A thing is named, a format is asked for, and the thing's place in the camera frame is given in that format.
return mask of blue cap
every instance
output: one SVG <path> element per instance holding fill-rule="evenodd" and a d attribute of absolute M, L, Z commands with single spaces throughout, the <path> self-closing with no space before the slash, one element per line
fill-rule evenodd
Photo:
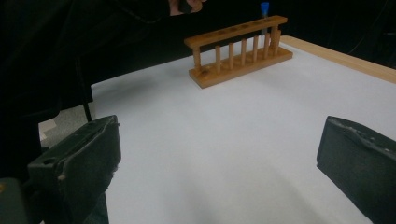
<path fill-rule="evenodd" d="M 269 2 L 263 2 L 263 3 L 261 3 L 261 7 L 262 7 L 262 14 L 267 15 L 268 14 L 268 8 L 270 7 L 270 3 Z"/>

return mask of wooden rack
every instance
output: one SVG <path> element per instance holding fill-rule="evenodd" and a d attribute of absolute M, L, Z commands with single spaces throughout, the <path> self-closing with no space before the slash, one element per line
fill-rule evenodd
<path fill-rule="evenodd" d="M 288 19 L 285 17 L 272 16 L 186 38 L 184 43 L 192 49 L 195 64 L 194 68 L 190 70 L 191 78 L 201 88 L 206 88 L 291 59 L 292 52 L 282 49 L 279 46 L 281 32 L 278 26 L 287 21 Z M 228 58 L 222 60 L 220 46 L 216 46 L 216 61 L 207 65 L 201 65 L 201 46 L 217 43 L 239 35 L 253 33 L 265 28 L 270 28 L 271 32 L 265 34 L 265 41 L 262 48 L 259 48 L 259 37 L 256 35 L 253 37 L 253 50 L 247 52 L 247 41 L 243 38 L 241 40 L 241 54 L 233 55 L 233 43 L 230 43 Z"/>

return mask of hand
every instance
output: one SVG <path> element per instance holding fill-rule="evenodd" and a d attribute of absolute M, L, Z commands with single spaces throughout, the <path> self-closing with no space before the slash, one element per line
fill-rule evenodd
<path fill-rule="evenodd" d="M 179 1 L 184 1 L 184 0 L 168 0 L 169 1 L 169 7 L 171 9 L 171 16 L 176 16 L 183 14 L 178 10 L 178 3 Z M 206 2 L 206 0 L 187 0 L 187 3 L 192 7 L 191 12 L 198 12 L 202 9 L 202 3 Z"/>

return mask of person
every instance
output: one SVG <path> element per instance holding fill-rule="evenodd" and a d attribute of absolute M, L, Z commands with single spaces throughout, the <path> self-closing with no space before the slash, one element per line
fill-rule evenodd
<path fill-rule="evenodd" d="M 198 12 L 206 0 L 186 0 Z M 41 154 L 38 123 L 59 113 L 63 80 L 76 58 L 138 41 L 179 0 L 5 0 L 0 5 L 0 178 L 28 179 Z"/>

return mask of white tabletop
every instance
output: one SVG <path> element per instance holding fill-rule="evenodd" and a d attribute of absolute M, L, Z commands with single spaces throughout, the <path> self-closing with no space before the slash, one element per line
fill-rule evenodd
<path fill-rule="evenodd" d="M 120 123 L 110 223 L 371 223 L 316 156 L 327 116 L 396 139 L 396 85 L 283 47 L 293 59 L 204 90 L 192 57 L 92 86 Z"/>

